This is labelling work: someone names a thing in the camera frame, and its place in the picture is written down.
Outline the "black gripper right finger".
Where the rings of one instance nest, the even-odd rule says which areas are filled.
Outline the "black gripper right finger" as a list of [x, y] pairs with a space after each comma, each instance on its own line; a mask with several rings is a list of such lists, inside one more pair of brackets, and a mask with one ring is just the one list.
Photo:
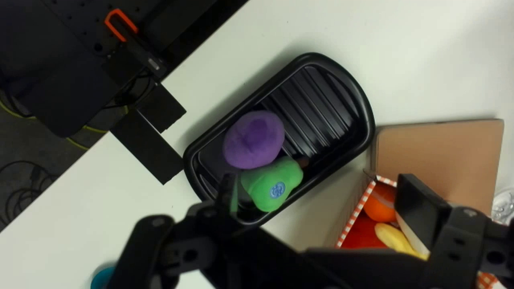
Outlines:
[[398, 176], [395, 211], [428, 251], [424, 289], [473, 289], [480, 274], [514, 289], [514, 224], [451, 206], [411, 174]]

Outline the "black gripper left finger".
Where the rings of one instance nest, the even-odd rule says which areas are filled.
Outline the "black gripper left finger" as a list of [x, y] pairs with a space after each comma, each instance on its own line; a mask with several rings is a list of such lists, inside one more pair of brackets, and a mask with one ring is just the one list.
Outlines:
[[297, 254], [263, 230], [236, 224], [239, 193], [237, 177], [226, 176], [218, 197], [192, 206], [181, 222], [141, 219], [104, 289], [175, 289], [189, 272], [215, 289], [293, 289]]

